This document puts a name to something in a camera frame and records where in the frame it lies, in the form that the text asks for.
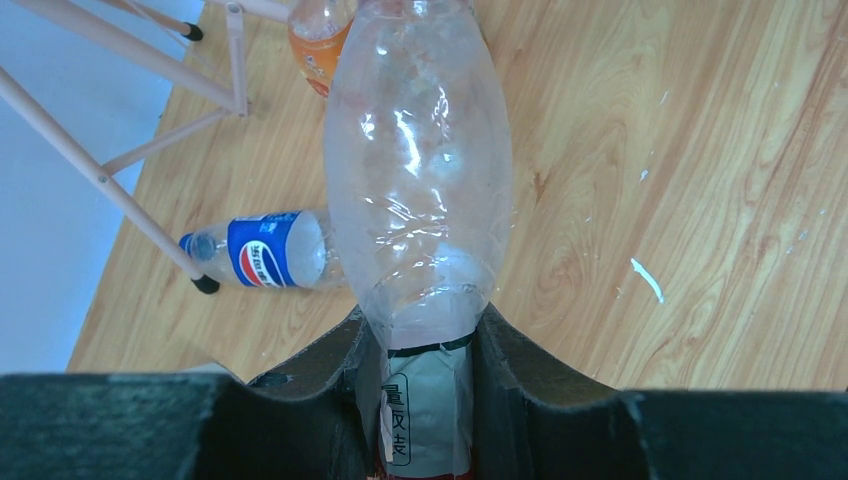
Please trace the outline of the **red cap water bottle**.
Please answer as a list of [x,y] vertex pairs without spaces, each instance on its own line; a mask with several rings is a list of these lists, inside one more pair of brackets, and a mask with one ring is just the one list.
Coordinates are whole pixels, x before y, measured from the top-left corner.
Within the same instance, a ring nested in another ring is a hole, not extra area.
[[330,89],[333,234],[380,348],[389,479],[473,475],[472,339],[506,255],[512,145],[467,1],[366,1]]

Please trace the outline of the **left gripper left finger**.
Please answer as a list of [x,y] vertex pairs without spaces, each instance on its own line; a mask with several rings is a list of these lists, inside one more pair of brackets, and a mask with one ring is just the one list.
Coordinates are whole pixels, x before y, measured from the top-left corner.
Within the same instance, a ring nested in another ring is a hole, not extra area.
[[243,382],[229,371],[10,374],[5,479],[363,479],[371,472],[359,311]]

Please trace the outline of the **blue label pepsi bottle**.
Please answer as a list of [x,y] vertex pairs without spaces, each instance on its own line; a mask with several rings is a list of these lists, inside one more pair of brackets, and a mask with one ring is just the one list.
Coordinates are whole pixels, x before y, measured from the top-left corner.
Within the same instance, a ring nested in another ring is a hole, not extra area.
[[325,208],[236,217],[184,234],[179,246],[219,283],[308,290],[347,285]]

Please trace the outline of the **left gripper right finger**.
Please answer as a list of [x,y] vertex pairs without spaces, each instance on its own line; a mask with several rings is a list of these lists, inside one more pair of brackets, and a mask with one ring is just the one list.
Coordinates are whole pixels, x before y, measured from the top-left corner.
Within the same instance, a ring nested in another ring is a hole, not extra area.
[[488,306],[473,347],[479,479],[843,479],[833,391],[617,390]]

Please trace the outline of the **orange label tea bottle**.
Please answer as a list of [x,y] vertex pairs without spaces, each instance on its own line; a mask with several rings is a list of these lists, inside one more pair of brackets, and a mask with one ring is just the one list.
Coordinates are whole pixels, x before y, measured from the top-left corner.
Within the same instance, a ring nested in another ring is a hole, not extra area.
[[302,75],[327,98],[344,42],[358,9],[356,0],[293,1],[288,40]]

